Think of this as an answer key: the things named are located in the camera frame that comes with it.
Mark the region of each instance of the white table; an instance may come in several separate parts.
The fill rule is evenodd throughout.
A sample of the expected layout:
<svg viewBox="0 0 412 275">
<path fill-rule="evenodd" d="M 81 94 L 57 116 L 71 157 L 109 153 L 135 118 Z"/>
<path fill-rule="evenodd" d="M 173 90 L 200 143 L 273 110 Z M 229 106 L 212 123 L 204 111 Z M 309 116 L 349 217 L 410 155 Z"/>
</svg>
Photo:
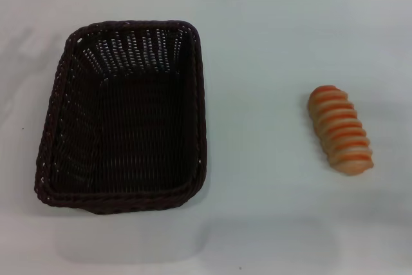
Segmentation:
<svg viewBox="0 0 412 275">
<path fill-rule="evenodd" d="M 1 274 L 412 273 L 412 0 L 0 0 Z M 40 203 L 35 159 L 64 41 L 183 19 L 202 43 L 208 177 L 179 209 Z M 375 168 L 331 170 L 305 110 L 350 94 Z"/>
</svg>

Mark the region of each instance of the wicker basket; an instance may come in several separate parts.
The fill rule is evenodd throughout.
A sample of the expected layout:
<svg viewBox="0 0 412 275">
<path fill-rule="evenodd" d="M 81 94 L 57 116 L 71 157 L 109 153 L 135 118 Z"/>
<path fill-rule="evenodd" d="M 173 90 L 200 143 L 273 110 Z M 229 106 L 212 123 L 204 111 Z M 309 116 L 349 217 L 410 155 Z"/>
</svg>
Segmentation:
<svg viewBox="0 0 412 275">
<path fill-rule="evenodd" d="M 37 158 L 35 192 L 96 214 L 178 207 L 206 177 L 200 40 L 181 21 L 108 21 L 71 34 Z"/>
</svg>

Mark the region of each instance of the rectangular basket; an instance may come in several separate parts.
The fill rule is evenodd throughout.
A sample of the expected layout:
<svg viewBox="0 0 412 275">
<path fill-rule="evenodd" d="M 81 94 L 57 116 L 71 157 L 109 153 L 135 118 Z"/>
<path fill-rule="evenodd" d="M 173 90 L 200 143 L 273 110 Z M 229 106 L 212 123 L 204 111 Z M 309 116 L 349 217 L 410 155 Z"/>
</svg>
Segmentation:
<svg viewBox="0 0 412 275">
<path fill-rule="evenodd" d="M 66 41 L 35 192 L 96 214 L 162 210 L 206 177 L 200 39 L 182 21 L 108 21 Z"/>
</svg>

